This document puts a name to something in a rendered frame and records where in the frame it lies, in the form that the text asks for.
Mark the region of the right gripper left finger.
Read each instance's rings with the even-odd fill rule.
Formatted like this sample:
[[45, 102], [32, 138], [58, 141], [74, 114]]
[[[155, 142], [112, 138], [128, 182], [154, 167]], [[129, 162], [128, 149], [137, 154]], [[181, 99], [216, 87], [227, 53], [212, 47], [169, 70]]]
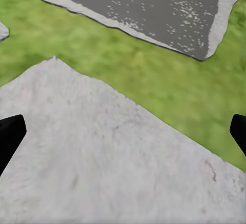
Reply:
[[0, 176], [27, 133], [23, 115], [0, 120]]

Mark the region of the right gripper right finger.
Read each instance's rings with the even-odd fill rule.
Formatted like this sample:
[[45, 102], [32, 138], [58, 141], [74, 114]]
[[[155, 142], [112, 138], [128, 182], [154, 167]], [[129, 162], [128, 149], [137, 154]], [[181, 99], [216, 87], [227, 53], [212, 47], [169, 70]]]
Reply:
[[230, 133], [246, 155], [246, 116], [239, 114], [233, 116]]

